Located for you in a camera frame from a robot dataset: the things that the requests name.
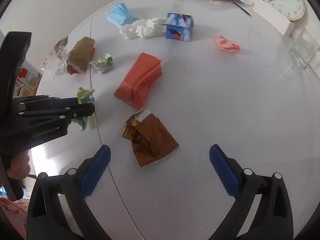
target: white tissue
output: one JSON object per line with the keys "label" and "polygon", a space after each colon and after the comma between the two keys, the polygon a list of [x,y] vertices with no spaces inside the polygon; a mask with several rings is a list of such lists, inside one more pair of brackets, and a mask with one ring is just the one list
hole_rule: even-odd
{"label": "white tissue", "polygon": [[120,34],[126,39],[133,39],[139,36],[142,39],[149,39],[153,36],[164,33],[166,26],[162,25],[166,20],[152,18],[148,20],[138,20],[133,24],[127,24],[120,29]]}

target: white label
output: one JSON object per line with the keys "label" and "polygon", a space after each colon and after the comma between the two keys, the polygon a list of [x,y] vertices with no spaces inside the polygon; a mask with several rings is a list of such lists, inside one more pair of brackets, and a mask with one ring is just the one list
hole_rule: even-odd
{"label": "white label", "polygon": [[149,114],[151,114],[151,112],[148,109],[142,109],[134,116],[134,118],[139,122],[142,122]]}

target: finger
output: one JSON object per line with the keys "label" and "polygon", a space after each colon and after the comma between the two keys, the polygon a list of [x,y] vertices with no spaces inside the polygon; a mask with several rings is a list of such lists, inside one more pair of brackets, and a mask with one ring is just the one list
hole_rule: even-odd
{"label": "finger", "polygon": [[15,172],[14,172],[14,170],[13,170],[11,167],[9,167],[9,168],[7,169],[7,175],[8,175],[8,177],[9,177],[10,179],[14,179]]}
{"label": "finger", "polygon": [[25,169],[25,163],[28,163],[28,162],[29,162],[28,151],[23,151],[18,155],[16,155],[11,160],[11,167],[14,171],[18,171],[21,168]]}
{"label": "finger", "polygon": [[20,173],[15,173],[14,179],[24,179],[27,177],[30,173],[30,165],[28,165],[22,172]]}

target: blue surgical mask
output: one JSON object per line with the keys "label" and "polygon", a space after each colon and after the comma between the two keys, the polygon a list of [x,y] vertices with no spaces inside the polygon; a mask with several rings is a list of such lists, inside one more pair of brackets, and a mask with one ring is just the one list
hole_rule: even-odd
{"label": "blue surgical mask", "polygon": [[124,3],[113,6],[108,13],[108,20],[117,26],[125,26],[139,20],[138,17],[130,14]]}

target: yellow crumpled paper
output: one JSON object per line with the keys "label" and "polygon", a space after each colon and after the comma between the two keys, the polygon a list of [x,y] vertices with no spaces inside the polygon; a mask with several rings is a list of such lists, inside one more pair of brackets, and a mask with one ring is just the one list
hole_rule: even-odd
{"label": "yellow crumpled paper", "polygon": [[[79,87],[77,93],[78,104],[94,103],[93,92],[95,92],[94,89]],[[72,119],[72,122],[79,124],[83,131],[87,128],[88,116]]]}

